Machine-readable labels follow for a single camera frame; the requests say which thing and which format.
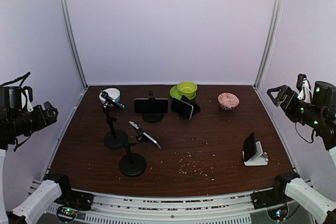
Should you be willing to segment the blue phone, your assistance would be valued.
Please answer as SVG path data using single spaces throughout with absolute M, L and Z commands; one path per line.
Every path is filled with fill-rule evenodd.
M 114 106 L 117 106 L 117 107 L 119 107 L 119 108 L 121 108 L 123 110 L 126 109 L 126 107 L 125 107 L 124 104 L 122 104 L 122 103 L 116 101 L 115 99 L 113 99 L 112 97 L 110 97 L 107 92 L 101 91 L 101 96 L 104 99 L 104 103 L 103 103 L 103 107 L 104 108 L 107 108 L 111 104 L 113 104 Z

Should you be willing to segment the black phone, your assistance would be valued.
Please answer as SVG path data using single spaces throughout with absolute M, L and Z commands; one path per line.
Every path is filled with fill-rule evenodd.
M 168 112 L 168 99 L 135 99 L 134 111 L 136 114 L 166 114 Z
M 244 162 L 249 161 L 256 154 L 255 134 L 252 132 L 243 144 Z

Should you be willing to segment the tall black phone stand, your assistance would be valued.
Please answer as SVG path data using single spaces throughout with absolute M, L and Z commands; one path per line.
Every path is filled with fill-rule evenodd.
M 113 124 L 117 122 L 117 118 L 110 115 L 110 106 L 104 108 L 102 105 L 102 111 L 110 128 L 110 131 L 104 136 L 105 146 L 111 150 L 123 148 L 128 140 L 127 133 L 124 130 L 115 129 Z

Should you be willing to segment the silver phone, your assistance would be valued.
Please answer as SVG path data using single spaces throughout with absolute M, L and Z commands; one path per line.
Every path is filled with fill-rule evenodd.
M 143 128 L 139 127 L 135 122 L 129 121 L 129 124 L 135 129 L 136 131 L 136 140 L 137 143 L 153 143 L 158 149 L 161 149 L 160 144 L 157 140 L 155 140 L 152 136 L 150 136 Z

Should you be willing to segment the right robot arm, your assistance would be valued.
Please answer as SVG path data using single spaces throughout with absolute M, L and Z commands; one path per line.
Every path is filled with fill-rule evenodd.
M 274 204 L 292 199 L 316 223 L 335 223 L 335 193 L 327 196 L 331 187 L 322 189 L 335 178 L 335 85 L 303 78 L 294 89 L 284 84 L 266 93 L 294 124 L 277 129 L 293 168 L 275 177 L 269 199 Z

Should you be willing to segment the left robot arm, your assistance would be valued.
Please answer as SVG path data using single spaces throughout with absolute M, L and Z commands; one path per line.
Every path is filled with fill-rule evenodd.
M 14 154 L 32 134 L 56 123 L 58 110 L 45 102 L 32 106 L 33 91 L 23 85 L 30 73 L 1 84 L 1 223 L 37 223 L 48 207 L 60 200 L 71 205 L 76 197 L 65 174 L 49 174 L 38 188 L 17 207 L 9 210 L 6 197 L 18 193 L 23 198 L 28 188 L 28 165 L 23 159 L 14 160 Z

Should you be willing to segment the white phone stand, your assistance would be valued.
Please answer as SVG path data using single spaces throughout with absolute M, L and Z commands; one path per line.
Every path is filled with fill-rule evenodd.
M 266 166 L 269 159 L 266 152 L 263 151 L 260 141 L 255 143 L 256 153 L 248 161 L 244 161 L 245 166 Z

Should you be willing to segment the black folding phone stand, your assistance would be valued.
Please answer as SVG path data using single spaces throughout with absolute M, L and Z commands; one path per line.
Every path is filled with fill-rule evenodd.
M 181 97 L 181 101 L 184 101 L 186 103 L 188 103 L 189 105 L 192 105 L 193 106 L 193 115 L 199 113 L 201 111 L 201 107 L 194 103 L 193 101 L 189 100 L 185 95 L 182 95 Z

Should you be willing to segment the white-edged phone leaning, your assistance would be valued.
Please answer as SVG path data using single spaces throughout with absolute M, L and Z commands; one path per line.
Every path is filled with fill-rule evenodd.
M 171 103 L 171 110 L 179 116 L 190 120 L 193 115 L 194 107 L 187 102 L 173 98 Z

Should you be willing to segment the black phone on round stand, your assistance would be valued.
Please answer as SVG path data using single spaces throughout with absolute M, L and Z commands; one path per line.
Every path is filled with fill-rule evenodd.
M 134 111 L 136 114 L 166 114 L 168 112 L 168 99 L 135 99 Z

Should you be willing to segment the short round black stand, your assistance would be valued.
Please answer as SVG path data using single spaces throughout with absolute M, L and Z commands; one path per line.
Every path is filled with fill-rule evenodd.
M 149 100 L 151 102 L 155 101 L 155 97 L 153 96 L 153 92 L 149 91 Z M 148 123 L 157 123 L 159 121 L 161 121 L 164 118 L 164 114 L 142 114 L 142 119 L 145 122 Z

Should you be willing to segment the red patterned bowl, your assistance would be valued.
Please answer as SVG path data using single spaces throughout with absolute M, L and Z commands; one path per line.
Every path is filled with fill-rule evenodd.
M 217 99 L 219 106 L 225 111 L 232 111 L 239 106 L 239 98 L 232 93 L 221 93 Z

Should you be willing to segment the white bowl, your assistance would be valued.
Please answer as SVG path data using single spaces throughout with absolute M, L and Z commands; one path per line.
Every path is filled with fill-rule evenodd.
M 99 99 L 101 103 L 105 102 L 105 99 L 102 97 L 103 92 L 106 92 L 111 98 L 115 99 L 117 102 L 120 101 L 120 98 L 121 98 L 120 90 L 117 88 L 107 88 L 107 89 L 101 90 L 99 94 Z

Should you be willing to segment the green bowl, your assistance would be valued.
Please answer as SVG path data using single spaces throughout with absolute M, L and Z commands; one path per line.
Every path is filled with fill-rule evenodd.
M 198 86 L 193 82 L 183 81 L 177 85 L 177 89 L 183 94 L 191 94 L 197 91 Z

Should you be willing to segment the green plate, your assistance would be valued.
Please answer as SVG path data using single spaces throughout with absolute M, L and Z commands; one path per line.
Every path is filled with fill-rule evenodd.
M 196 95 L 197 93 L 193 93 L 192 95 L 190 96 L 186 96 L 189 100 L 193 100 L 194 98 L 196 98 Z M 179 92 L 177 86 L 173 86 L 171 89 L 170 89 L 170 96 L 171 98 L 176 98 L 176 99 L 181 99 L 182 98 L 182 94 Z

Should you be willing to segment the left circuit board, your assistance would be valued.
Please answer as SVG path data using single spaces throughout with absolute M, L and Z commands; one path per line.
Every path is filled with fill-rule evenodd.
M 67 206 L 60 206 L 56 210 L 57 218 L 62 222 L 71 222 L 76 219 L 79 211 Z

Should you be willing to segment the circuit board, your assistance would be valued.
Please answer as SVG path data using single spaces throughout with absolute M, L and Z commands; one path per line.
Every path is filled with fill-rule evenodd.
M 268 217 L 273 221 L 282 221 L 286 219 L 286 217 L 288 216 L 288 212 L 288 208 L 286 207 L 267 210 Z
M 56 210 L 57 218 L 62 222 L 71 222 L 76 219 L 79 211 L 67 206 L 60 206 Z

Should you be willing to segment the right circuit board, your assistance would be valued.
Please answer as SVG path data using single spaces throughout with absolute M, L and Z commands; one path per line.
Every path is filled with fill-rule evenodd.
M 273 221 L 282 221 L 286 219 L 286 217 L 288 216 L 288 212 L 288 208 L 286 207 L 267 210 L 268 217 Z

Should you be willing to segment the right aluminium frame post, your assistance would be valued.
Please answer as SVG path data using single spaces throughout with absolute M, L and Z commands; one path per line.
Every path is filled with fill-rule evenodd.
M 257 72 L 257 77 L 255 80 L 254 88 L 259 91 L 261 90 L 262 83 L 264 82 L 266 72 L 268 69 L 271 53 L 275 43 L 275 35 L 280 22 L 280 16 L 282 11 L 284 0 L 274 0 L 270 24 L 268 28 L 268 33 L 266 37 L 266 43 L 264 46 L 261 62 Z

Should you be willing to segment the aluminium frame post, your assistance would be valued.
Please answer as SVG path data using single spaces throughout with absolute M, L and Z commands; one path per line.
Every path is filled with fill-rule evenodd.
M 74 32 L 73 32 L 72 25 L 71 25 L 67 0 L 60 0 L 60 4 L 61 4 L 64 23 L 65 23 L 66 35 L 67 35 L 67 39 L 69 42 L 70 52 L 74 60 L 75 68 L 79 76 L 81 85 L 84 89 L 86 89 L 88 87 L 88 84 L 87 84 L 87 81 L 86 81 L 86 78 L 83 72 L 82 64 L 80 62 L 78 49 L 77 49 L 77 45 L 76 45 L 76 41 L 74 37 Z
M 254 88 L 259 91 L 261 90 L 262 83 L 264 82 L 266 72 L 268 69 L 271 53 L 275 43 L 275 35 L 280 22 L 280 16 L 282 11 L 284 0 L 274 0 L 270 24 L 268 28 L 268 33 L 266 37 L 266 43 L 264 46 L 261 62 L 257 72 L 257 77 L 255 80 Z

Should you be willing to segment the front aluminium rail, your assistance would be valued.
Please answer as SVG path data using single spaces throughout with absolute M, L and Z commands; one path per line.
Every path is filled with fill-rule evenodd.
M 295 201 L 256 209 L 250 192 L 199 197 L 136 197 L 93 193 L 91 209 L 79 211 L 75 220 L 62 222 L 51 204 L 38 223 L 314 223 Z M 273 221 L 267 210 L 286 207 L 288 216 Z

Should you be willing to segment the left aluminium frame post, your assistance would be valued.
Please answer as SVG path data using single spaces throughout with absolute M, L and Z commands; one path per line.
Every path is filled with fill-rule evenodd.
M 73 32 L 72 25 L 71 25 L 67 0 L 60 0 L 60 4 L 61 4 L 64 23 L 65 23 L 66 35 L 67 35 L 67 39 L 69 42 L 70 52 L 74 60 L 75 68 L 79 76 L 81 85 L 84 89 L 86 89 L 88 87 L 88 84 L 87 84 L 87 81 L 86 81 L 86 78 L 83 72 L 82 64 L 80 62 L 78 49 L 77 49 L 77 45 L 76 45 L 76 41 L 74 37 L 74 32 Z

